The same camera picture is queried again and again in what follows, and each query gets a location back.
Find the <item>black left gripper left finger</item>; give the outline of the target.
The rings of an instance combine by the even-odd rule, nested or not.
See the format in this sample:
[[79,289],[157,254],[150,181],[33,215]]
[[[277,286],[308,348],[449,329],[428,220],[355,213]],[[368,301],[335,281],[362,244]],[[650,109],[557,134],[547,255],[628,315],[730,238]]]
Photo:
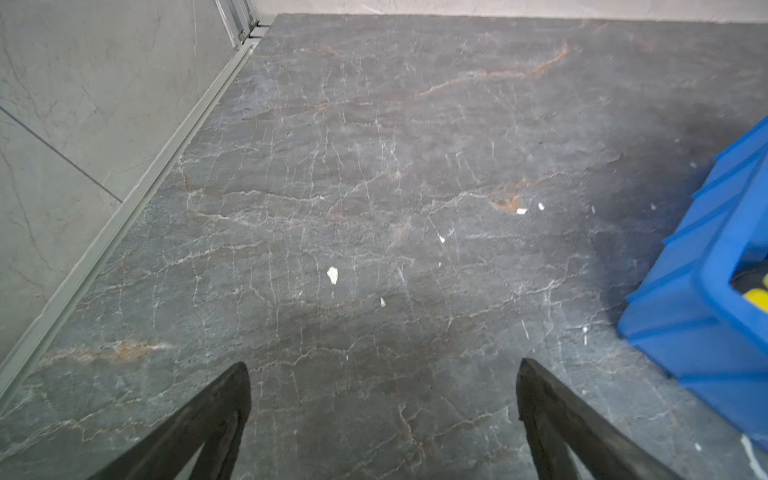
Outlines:
[[245,363],[236,362],[93,479],[174,479],[192,457],[191,479],[229,479],[251,412]]

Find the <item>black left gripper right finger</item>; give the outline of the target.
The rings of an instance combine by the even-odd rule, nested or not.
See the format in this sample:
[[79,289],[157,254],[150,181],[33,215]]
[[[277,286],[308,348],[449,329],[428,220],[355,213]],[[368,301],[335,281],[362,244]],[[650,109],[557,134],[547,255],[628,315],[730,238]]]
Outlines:
[[516,395],[540,479],[578,479],[578,458],[595,479],[678,479],[532,358],[521,361]]

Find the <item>blue plastic bin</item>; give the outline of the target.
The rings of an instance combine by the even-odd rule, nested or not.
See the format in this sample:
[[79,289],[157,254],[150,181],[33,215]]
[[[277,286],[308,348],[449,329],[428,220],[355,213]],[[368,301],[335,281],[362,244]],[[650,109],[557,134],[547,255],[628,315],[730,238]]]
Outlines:
[[767,262],[767,122],[721,152],[619,334],[760,448],[767,446],[767,314],[734,288]]

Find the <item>black yellow screwdriver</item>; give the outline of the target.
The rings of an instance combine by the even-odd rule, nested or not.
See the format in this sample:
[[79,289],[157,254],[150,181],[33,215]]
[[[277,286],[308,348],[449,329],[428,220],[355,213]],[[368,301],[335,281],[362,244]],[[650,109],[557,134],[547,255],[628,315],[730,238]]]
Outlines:
[[731,279],[731,286],[756,308],[762,312],[768,312],[766,262],[736,272]]

